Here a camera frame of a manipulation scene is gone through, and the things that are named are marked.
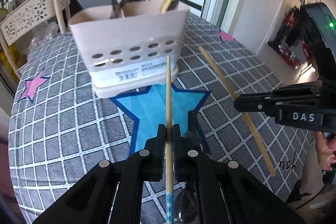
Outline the right hand pink nails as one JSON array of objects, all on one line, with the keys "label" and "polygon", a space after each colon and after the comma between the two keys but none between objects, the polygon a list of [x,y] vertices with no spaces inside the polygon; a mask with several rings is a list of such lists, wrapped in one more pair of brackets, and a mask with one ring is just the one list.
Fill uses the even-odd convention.
[{"label": "right hand pink nails", "polygon": [[326,171],[332,170],[335,164],[335,138],[328,140],[320,131],[315,132],[315,150],[317,152],[318,165]]}]

